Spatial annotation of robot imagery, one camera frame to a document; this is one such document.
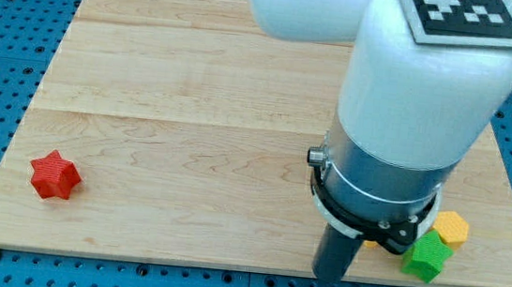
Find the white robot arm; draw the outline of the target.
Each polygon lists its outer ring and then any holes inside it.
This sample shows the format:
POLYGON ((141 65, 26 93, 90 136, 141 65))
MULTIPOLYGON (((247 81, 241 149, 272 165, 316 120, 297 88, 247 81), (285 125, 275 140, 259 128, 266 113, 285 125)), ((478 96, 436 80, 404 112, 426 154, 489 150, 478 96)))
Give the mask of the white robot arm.
POLYGON ((512 0, 249 0, 267 35, 352 42, 332 127, 312 152, 336 230, 402 253, 512 91, 512 0))

